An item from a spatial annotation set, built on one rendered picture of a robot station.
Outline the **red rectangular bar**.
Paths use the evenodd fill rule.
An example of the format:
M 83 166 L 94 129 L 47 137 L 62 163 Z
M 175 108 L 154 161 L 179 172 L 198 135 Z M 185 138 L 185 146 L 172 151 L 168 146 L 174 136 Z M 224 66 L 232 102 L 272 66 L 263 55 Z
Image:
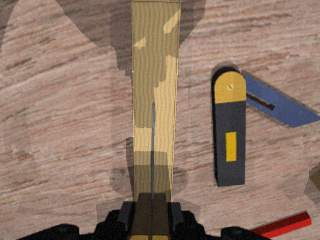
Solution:
M 307 211 L 292 217 L 250 230 L 267 238 L 273 238 L 306 226 L 312 225 Z

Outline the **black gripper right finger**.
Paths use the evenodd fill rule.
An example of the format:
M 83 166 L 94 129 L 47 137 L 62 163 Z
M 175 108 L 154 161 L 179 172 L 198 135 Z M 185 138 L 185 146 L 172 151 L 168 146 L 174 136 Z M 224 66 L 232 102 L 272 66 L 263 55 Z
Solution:
M 238 226 L 222 228 L 220 237 L 208 235 L 194 213 L 181 210 L 180 202 L 168 202 L 167 211 L 171 240 L 272 240 Z

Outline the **tan wooden block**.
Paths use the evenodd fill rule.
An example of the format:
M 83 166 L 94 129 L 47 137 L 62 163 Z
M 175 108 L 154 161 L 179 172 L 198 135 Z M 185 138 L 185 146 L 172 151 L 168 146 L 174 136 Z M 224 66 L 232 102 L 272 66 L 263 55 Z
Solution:
M 310 177 L 311 181 L 314 183 L 314 185 L 317 187 L 317 189 L 320 191 L 320 169 L 312 174 Z

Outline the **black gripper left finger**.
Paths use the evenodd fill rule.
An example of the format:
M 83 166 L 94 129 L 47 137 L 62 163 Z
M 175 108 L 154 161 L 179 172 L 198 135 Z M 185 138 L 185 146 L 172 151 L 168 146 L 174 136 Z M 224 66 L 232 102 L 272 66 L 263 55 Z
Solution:
M 121 210 L 110 211 L 96 225 L 95 233 L 79 235 L 78 226 L 64 223 L 16 240 L 130 240 L 135 210 L 136 202 L 123 201 Z

